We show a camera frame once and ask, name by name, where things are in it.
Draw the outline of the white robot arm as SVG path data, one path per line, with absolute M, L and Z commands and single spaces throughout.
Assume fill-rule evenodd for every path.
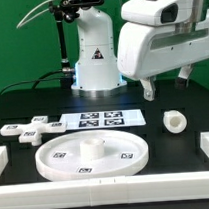
M 73 89 L 85 95 L 108 94 L 140 81 L 144 98 L 155 96 L 156 75 L 179 69 L 175 86 L 186 88 L 195 63 L 209 58 L 208 0 L 129 0 L 125 24 L 113 51 L 110 17 L 96 9 L 101 0 L 67 0 L 77 8 L 80 59 Z

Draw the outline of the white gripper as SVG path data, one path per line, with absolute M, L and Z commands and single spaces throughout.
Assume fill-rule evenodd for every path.
M 175 68 L 181 67 L 174 86 L 184 90 L 192 64 L 209 58 L 209 10 L 205 21 L 197 23 L 191 33 L 175 34 L 174 25 L 149 27 L 127 22 L 120 31 L 117 55 L 121 74 L 135 81 L 141 79 L 145 100 L 155 98 L 153 75 Z

